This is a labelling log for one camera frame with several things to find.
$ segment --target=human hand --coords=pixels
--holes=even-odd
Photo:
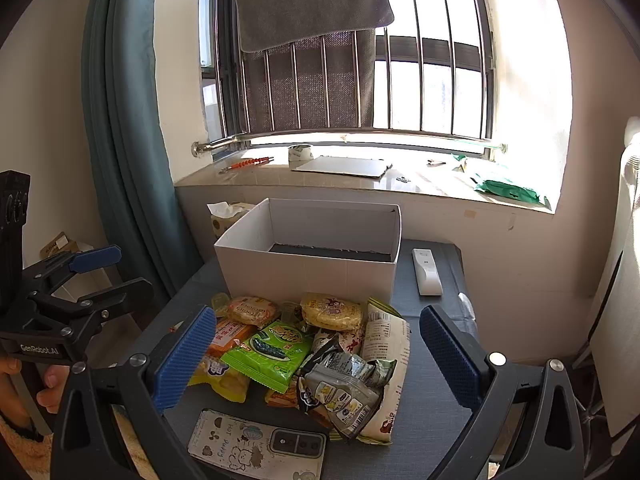
[[[9,357],[0,357],[0,412],[16,426],[28,428],[31,424],[31,418],[24,409],[9,378],[9,375],[19,373],[21,368],[20,361]],[[51,365],[44,374],[46,389],[36,395],[36,400],[49,413],[58,412],[68,375],[69,368],[60,365]]]

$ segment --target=metal bolt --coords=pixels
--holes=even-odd
[[[496,366],[503,366],[507,362],[507,358],[500,352],[494,352],[489,355],[489,361]]]
[[[133,354],[129,358],[129,364],[136,368],[142,366],[144,363],[146,363],[146,355],[144,354]]]
[[[556,372],[561,372],[562,370],[564,370],[562,361],[558,359],[551,359],[551,361],[549,361],[549,366],[551,366],[551,369],[555,370]]]
[[[77,363],[74,363],[74,365],[71,367],[71,371],[75,374],[81,374],[85,370],[86,370],[86,364],[83,363],[82,361],[78,361]]]

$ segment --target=marble windowsill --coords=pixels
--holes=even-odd
[[[251,148],[233,153],[201,170],[179,180],[176,187],[189,186],[296,186],[333,187],[338,189],[397,191],[416,195],[441,196],[495,203],[517,208],[552,213],[548,208],[508,198],[488,195],[474,190],[475,183],[464,173],[453,171],[460,164],[451,155],[393,148],[356,148],[345,146],[315,146],[314,155],[359,156],[384,158],[393,166],[380,179],[356,176],[303,173],[289,169],[287,149],[284,147]],[[262,166],[241,168],[220,174],[243,159],[272,156],[274,161]],[[442,166],[428,166],[428,159],[441,160]]]

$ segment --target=gray tablecloth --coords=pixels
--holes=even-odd
[[[418,294],[412,259],[413,248],[427,248],[433,251],[444,291],[442,297]],[[206,263],[167,304],[127,356],[134,352],[148,354],[167,333],[169,327],[183,320],[197,304],[208,304],[212,294],[223,290],[226,290],[226,286],[220,267],[213,259]],[[466,294],[466,285],[460,252],[454,245],[402,240],[391,303],[410,323],[412,339],[409,367],[392,434],[393,444],[382,447],[366,446],[360,442],[328,443],[322,480],[427,478],[438,465],[460,434],[471,412],[456,402],[420,337],[418,320],[420,311],[425,306],[439,304],[461,330],[477,336],[476,323],[461,305],[458,299],[459,292]],[[212,408],[264,424],[322,431],[320,426],[297,410],[266,406],[264,391],[263,386],[252,383],[247,401],[237,404],[223,399],[206,384],[190,386],[178,406],[167,410],[165,415],[185,446],[204,408]],[[221,470],[204,465],[204,471],[211,478],[219,478]]]

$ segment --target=white box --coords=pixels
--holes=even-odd
[[[400,235],[397,205],[267,198],[215,248],[232,297],[248,294],[281,303],[320,292],[388,303]],[[270,252],[274,248],[295,254]]]

